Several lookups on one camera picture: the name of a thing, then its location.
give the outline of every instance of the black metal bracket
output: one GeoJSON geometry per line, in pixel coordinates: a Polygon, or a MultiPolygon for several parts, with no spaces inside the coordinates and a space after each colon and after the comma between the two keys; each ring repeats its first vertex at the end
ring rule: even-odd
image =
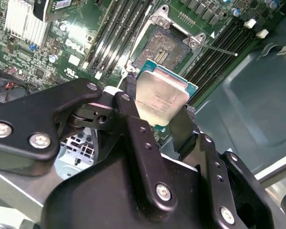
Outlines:
{"type": "Polygon", "coordinates": [[[177,198],[151,128],[147,121],[139,118],[134,100],[127,94],[116,93],[113,101],[118,125],[106,145],[99,150],[99,157],[103,155],[105,159],[113,153],[123,138],[139,207],[152,220],[163,221],[175,210],[177,198]],[[165,194],[167,197],[161,198],[159,185],[167,188],[163,191],[168,192],[165,194]]]}
{"type": "Polygon", "coordinates": [[[0,138],[0,169],[38,176],[49,171],[60,147],[60,135],[72,110],[92,102],[102,90],[86,79],[71,81],[0,105],[0,123],[11,134],[0,138]],[[51,144],[35,148],[29,144],[33,134],[43,133],[51,144]]]}
{"type": "Polygon", "coordinates": [[[204,224],[210,228],[247,228],[237,215],[225,163],[217,155],[214,141],[208,135],[199,134],[191,156],[200,172],[199,194],[204,224]],[[228,219],[223,218],[223,212],[227,213],[228,219]]]}

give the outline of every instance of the green circuit board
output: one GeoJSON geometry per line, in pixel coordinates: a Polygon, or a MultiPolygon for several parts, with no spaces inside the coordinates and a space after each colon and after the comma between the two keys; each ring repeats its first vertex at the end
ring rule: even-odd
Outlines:
{"type": "MultiPolygon", "coordinates": [[[[15,78],[38,83],[38,85],[42,85],[41,89],[78,77],[91,79],[102,87],[118,85],[122,77],[121,66],[117,65],[115,71],[107,79],[105,77],[95,78],[95,74],[89,71],[88,63],[85,62],[91,51],[91,45],[96,36],[100,35],[100,25],[108,16],[108,8],[112,4],[111,0],[97,1],[98,4],[92,0],[73,0],[72,5],[65,10],[63,17],[47,23],[42,44],[35,47],[29,41],[12,35],[11,31],[6,28],[8,5],[11,1],[20,0],[0,0],[1,70],[6,71],[16,67],[17,71],[13,73],[15,78]]],[[[255,15],[261,25],[273,24],[272,27],[274,27],[276,22],[283,17],[279,12],[279,7],[270,10],[266,4],[257,0],[230,0],[226,2],[222,0],[197,0],[198,5],[195,7],[191,7],[190,4],[192,4],[192,0],[154,0],[151,12],[153,13],[165,5],[168,6],[168,17],[171,20],[192,35],[205,33],[205,43],[209,45],[212,45],[234,18],[232,14],[234,8],[239,10],[240,15],[244,13],[255,15]],[[202,5],[204,6],[203,10],[198,10],[202,5]],[[215,17],[218,18],[216,23],[213,21],[215,17]]],[[[152,27],[142,37],[131,56],[132,61],[135,61],[144,49],[152,32],[150,30],[152,27]]],[[[246,52],[253,49],[256,43],[258,41],[254,41],[246,49],[246,52]]],[[[206,48],[202,48],[197,58],[193,58],[193,54],[189,52],[173,71],[185,76],[206,50],[206,48]]],[[[240,62],[241,58],[243,55],[240,55],[235,62],[240,62]]]]}

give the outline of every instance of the gray metal panel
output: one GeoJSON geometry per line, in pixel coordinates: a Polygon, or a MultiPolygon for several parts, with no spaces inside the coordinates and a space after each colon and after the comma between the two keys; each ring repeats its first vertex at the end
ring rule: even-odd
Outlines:
{"type": "MultiPolygon", "coordinates": [[[[280,30],[286,45],[286,20],[280,30]]],[[[286,55],[260,53],[249,54],[196,113],[218,151],[231,148],[254,174],[286,156],[286,55]]]]}

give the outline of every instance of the screw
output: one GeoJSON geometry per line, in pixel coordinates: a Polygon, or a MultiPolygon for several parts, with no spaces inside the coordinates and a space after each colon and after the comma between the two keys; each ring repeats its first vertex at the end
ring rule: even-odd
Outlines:
{"type": "Polygon", "coordinates": [[[0,123],[0,138],[7,137],[11,134],[12,128],[5,124],[5,123],[0,123]]]}
{"type": "Polygon", "coordinates": [[[224,220],[229,224],[234,224],[235,220],[232,213],[225,207],[220,208],[220,214],[223,216],[224,220]]]}
{"type": "Polygon", "coordinates": [[[208,135],[205,136],[205,139],[206,139],[208,142],[212,142],[211,138],[210,138],[208,135]]]}
{"type": "Polygon", "coordinates": [[[195,41],[190,41],[189,42],[189,46],[190,46],[190,48],[195,48],[195,46],[196,46],[196,42],[195,41]]]}
{"type": "Polygon", "coordinates": [[[94,91],[97,90],[97,87],[95,86],[95,84],[92,84],[92,83],[87,84],[87,87],[91,90],[94,90],[94,91]]]}
{"type": "Polygon", "coordinates": [[[158,21],[158,23],[159,23],[160,26],[164,26],[165,25],[165,21],[163,19],[160,19],[158,21]]]}
{"type": "Polygon", "coordinates": [[[122,94],[122,98],[123,98],[124,100],[130,101],[129,96],[126,95],[126,94],[122,94]]]}
{"type": "Polygon", "coordinates": [[[169,201],[171,199],[171,192],[167,186],[163,184],[158,184],[156,186],[156,192],[161,200],[169,201]]]}
{"type": "Polygon", "coordinates": [[[234,161],[237,161],[237,157],[235,157],[234,154],[230,154],[231,155],[231,158],[234,160],[234,161]]]}
{"type": "Polygon", "coordinates": [[[45,134],[34,134],[30,137],[29,143],[37,149],[45,149],[51,144],[51,140],[45,134]]]}

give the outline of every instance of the ram slot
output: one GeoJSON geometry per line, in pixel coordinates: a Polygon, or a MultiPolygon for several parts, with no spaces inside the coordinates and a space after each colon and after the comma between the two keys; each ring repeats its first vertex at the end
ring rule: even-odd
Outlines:
{"type": "Polygon", "coordinates": [[[107,65],[104,72],[106,72],[106,76],[109,77],[113,70],[115,69],[119,59],[123,55],[125,49],[131,43],[131,40],[133,38],[133,35],[140,32],[139,29],[144,24],[144,15],[149,6],[152,4],[153,0],[145,1],[144,4],[142,4],[138,10],[138,12],[135,14],[134,19],[132,20],[131,24],[128,26],[125,36],[121,39],[121,46],[117,53],[114,54],[114,56],[111,59],[110,65],[107,65]]]}
{"type": "Polygon", "coordinates": [[[99,59],[102,58],[102,55],[104,54],[107,48],[106,44],[108,43],[108,41],[110,41],[112,37],[114,26],[116,24],[116,21],[121,16],[126,2],[127,0],[120,0],[116,3],[116,5],[113,6],[115,10],[109,17],[108,21],[104,22],[104,24],[106,25],[103,26],[103,30],[100,30],[98,32],[99,35],[96,37],[94,46],[89,53],[89,58],[87,58],[90,64],[93,64],[94,62],[99,61],[99,59]]]}
{"type": "MultiPolygon", "coordinates": [[[[241,52],[243,52],[245,50],[245,48],[253,41],[254,39],[248,39],[245,41],[245,44],[243,46],[243,48],[240,50],[241,52]]],[[[234,61],[233,58],[229,58],[229,60],[227,61],[226,65],[229,66],[232,62],[234,61]]],[[[218,76],[222,75],[225,72],[226,69],[222,69],[221,71],[219,71],[219,73],[217,74],[218,76]]],[[[202,96],[208,89],[209,87],[212,86],[212,84],[214,84],[217,81],[218,77],[213,77],[213,78],[208,78],[206,81],[203,82],[203,84],[200,86],[200,89],[198,89],[198,91],[195,94],[195,97],[189,101],[189,104],[193,104],[195,103],[200,96],[202,96]]]]}
{"type": "MultiPolygon", "coordinates": [[[[212,46],[241,54],[254,39],[254,33],[244,28],[240,20],[232,20],[212,46]]],[[[185,77],[198,86],[198,91],[189,104],[196,102],[216,83],[235,59],[236,57],[222,52],[207,50],[185,77]]]]}
{"type": "Polygon", "coordinates": [[[116,24],[116,31],[111,38],[109,44],[107,45],[107,53],[102,57],[101,62],[98,63],[96,66],[96,70],[102,69],[102,66],[107,66],[109,64],[109,61],[116,52],[116,49],[121,42],[121,37],[125,34],[125,30],[128,27],[128,22],[132,21],[132,17],[135,14],[135,8],[137,4],[134,1],[128,1],[124,12],[123,12],[123,17],[119,21],[118,24],[116,24]]]}

